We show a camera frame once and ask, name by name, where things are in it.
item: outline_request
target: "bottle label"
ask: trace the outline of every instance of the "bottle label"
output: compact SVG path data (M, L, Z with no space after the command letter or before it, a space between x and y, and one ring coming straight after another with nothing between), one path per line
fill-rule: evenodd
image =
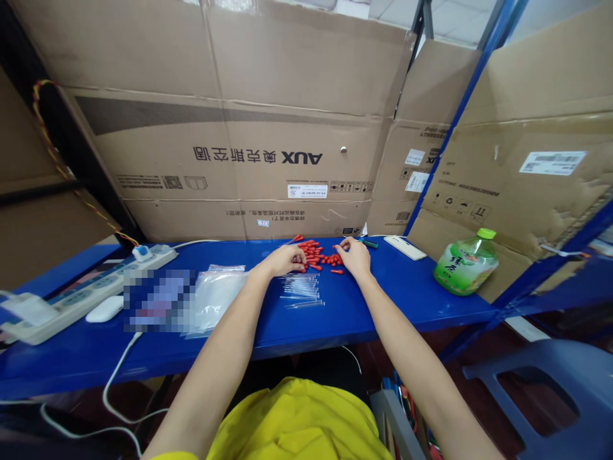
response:
M450 291L466 295L479 289L497 266L496 260L480 258L450 244L434 269L434 276Z

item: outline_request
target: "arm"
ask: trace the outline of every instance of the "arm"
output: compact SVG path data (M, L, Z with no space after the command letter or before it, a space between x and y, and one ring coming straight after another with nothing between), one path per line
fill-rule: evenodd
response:
M300 264L293 263L294 258ZM206 457L249 363L270 280L301 270L306 261L300 248L283 246L250 271L198 354L143 459L176 451Z
M441 361L370 273L364 244L347 238L336 246L364 295L379 338L437 440L446 459L502 460Z

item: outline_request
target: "green tea bottle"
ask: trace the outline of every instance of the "green tea bottle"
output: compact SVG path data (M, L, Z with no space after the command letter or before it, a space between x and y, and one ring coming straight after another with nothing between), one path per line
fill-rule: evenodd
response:
M447 246L434 269L434 279L455 295L475 292L498 266L498 257L490 241L495 236L494 230L480 229L476 238Z

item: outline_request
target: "white remote control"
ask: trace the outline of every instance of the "white remote control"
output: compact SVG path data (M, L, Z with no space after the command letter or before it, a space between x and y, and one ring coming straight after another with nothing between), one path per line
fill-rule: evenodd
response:
M401 253L407 256L412 260L420 260L427 256L425 252L420 251L415 246L407 243L399 236L386 236L383 238L386 243L391 244L396 249L398 249Z
M59 311L59 315L50 321L40 326L33 326L25 321L7 322L0 325L0 329L30 345L38 345L46 341L83 318L104 300L121 294L126 270L141 270L141 272L131 272L131 274L145 277L145 270L163 267L178 255L168 245L155 245L151 248L151 253L153 257L143 262L138 262L133 256L128 257L109 271L81 284L77 289L53 297L49 300L49 304Z

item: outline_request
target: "white label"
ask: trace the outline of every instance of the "white label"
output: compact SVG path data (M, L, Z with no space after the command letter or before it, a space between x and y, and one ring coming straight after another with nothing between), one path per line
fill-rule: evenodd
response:
M413 166L419 166L425 154L426 153L422 150L411 149L409 150L407 159L404 160L404 164L412 164Z
M531 152L519 169L520 173L570 176L587 155L583 152Z
M327 185L288 185L288 198L327 198Z
M409 182L407 184L407 188L404 190L406 192L417 192L422 193L423 188L426 186L426 182L428 181L429 173L427 172L417 172L413 171L411 177L409 178Z

